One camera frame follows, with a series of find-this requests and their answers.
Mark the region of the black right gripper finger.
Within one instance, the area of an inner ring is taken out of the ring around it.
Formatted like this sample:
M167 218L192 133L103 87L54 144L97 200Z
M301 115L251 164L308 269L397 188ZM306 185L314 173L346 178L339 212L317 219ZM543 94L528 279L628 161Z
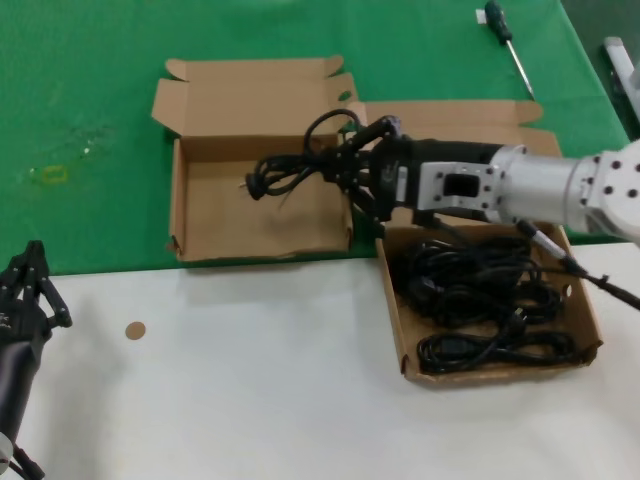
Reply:
M397 116L385 115L371 125L362 127L337 147L323 151L323 164L329 168L361 168L366 163L364 147L391 136L399 138L401 121Z
M370 221L381 223L388 220L388 209L371 186L371 178L367 170L330 169L323 174L323 179L328 183L336 184L347 195L350 203Z

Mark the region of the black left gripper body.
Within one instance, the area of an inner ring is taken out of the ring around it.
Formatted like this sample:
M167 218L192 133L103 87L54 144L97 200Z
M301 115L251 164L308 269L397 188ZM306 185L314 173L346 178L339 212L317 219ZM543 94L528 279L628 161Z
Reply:
M38 304L17 299L1 307L2 431L20 429L49 338L49 322Z

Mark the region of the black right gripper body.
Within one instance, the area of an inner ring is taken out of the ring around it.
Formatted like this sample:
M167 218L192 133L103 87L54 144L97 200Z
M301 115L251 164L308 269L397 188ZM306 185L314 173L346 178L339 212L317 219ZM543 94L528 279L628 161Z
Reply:
M368 157L372 217L386 222L397 208L428 226L436 214L487 222L498 144L386 137Z

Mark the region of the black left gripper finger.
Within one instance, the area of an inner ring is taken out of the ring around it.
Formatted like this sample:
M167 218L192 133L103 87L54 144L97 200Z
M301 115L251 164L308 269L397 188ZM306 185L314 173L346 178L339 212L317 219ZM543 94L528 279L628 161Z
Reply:
M49 328L69 328L72 326L70 312L60 293L50 279L49 265L46 259L44 244L40 240L29 242L31 246L29 260L29 284L35 297L43 296L52 309L47 317Z
M29 241L25 250L16 254L1 272L1 300L14 299L24 286L25 277L33 265L34 241Z

